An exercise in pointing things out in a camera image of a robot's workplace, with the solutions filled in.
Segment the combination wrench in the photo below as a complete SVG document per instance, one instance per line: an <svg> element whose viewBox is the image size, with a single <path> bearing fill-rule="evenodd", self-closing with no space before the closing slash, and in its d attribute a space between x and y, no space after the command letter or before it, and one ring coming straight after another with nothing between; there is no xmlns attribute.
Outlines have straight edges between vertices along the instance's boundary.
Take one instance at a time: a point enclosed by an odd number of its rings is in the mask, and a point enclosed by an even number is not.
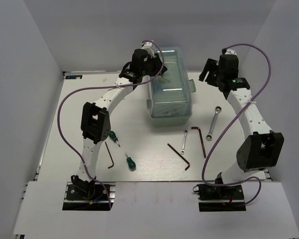
<svg viewBox="0 0 299 239"><path fill-rule="evenodd" d="M213 139L213 131L214 131L214 128L215 128L215 125L216 125L216 122L217 122L217 118L218 118L218 115L220 114L220 112L221 112L221 107L216 106L215 115L214 115L213 121L211 122L209 133L208 133L208 135L206 135L206 139L208 141L211 141Z"/></svg>
<svg viewBox="0 0 299 239"><path fill-rule="evenodd" d="M185 154L185 144L186 144L186 138L187 138L187 130L184 131L184 140L183 140L183 147L181 148L180 153Z"/></svg>

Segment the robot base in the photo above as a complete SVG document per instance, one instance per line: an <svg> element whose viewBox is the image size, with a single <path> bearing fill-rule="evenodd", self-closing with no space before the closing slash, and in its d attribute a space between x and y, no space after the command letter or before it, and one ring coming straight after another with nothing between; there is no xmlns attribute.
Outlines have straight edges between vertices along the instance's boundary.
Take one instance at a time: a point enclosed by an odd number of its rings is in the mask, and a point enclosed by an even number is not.
<svg viewBox="0 0 299 239"><path fill-rule="evenodd" d="M104 184L110 194L111 205L115 197L115 185ZM94 184L93 194L86 198L86 193L79 190L72 183L68 183L63 201L63 211L109 211L109 201L104 188L100 184Z"/></svg>
<svg viewBox="0 0 299 239"><path fill-rule="evenodd" d="M245 211L244 193L241 185L231 187L213 187L198 184L194 191L198 193L200 212L232 212Z"/></svg>

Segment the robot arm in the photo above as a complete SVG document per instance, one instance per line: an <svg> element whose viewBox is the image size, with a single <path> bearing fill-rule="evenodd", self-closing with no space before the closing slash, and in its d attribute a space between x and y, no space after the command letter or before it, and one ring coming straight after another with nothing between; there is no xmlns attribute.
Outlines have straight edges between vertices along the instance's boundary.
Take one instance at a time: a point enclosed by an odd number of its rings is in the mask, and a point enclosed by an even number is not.
<svg viewBox="0 0 299 239"><path fill-rule="evenodd" d="M83 131L83 153L85 166L92 178L95 178L95 169L98 154L103 141L111 131L110 115L121 100L130 94L145 76L155 76L161 69L162 62L159 55L154 54L153 44L145 43L141 49L136 49L132 61L124 67L115 83L116 88L108 90L101 98L93 103L87 102L83 107L81 130ZM86 174L83 163L75 176L71 177L75 187L90 197L94 182Z"/></svg>
<svg viewBox="0 0 299 239"><path fill-rule="evenodd" d="M252 98L247 80L238 77L238 65L236 53L224 49L219 61L207 60L199 76L200 81L219 88L236 114ZM241 114L239 121L245 142L237 151L237 161L217 178L220 183L243 181L260 170L274 167L284 143L283 135L272 131L254 102Z"/></svg>

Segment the screwdriver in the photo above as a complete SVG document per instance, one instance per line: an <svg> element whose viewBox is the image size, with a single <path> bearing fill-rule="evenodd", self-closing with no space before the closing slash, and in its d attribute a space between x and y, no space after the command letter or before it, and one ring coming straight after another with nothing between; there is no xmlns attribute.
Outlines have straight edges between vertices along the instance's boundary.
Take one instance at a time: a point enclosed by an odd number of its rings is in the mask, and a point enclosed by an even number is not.
<svg viewBox="0 0 299 239"><path fill-rule="evenodd" d="M110 132L110 138L111 138L115 143L117 143L119 147L121 147L120 144L119 144L119 140L118 140L118 138L116 137L116 134L115 134L113 131Z"/></svg>
<svg viewBox="0 0 299 239"><path fill-rule="evenodd" d="M135 169L136 168L135 162L126 153L125 153L125 156L126 156L126 161L129 164L129 168L132 169L132 170Z"/></svg>

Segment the clear plastic box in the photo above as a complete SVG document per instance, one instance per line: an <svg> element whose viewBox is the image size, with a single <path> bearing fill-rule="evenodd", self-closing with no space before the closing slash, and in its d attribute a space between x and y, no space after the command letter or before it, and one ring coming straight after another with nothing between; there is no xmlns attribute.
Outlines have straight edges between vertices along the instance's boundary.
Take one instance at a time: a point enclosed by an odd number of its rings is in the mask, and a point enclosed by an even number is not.
<svg viewBox="0 0 299 239"><path fill-rule="evenodd" d="M193 104L183 55L179 47L161 50L167 71L148 84L150 117L157 126L182 125L191 116Z"/></svg>

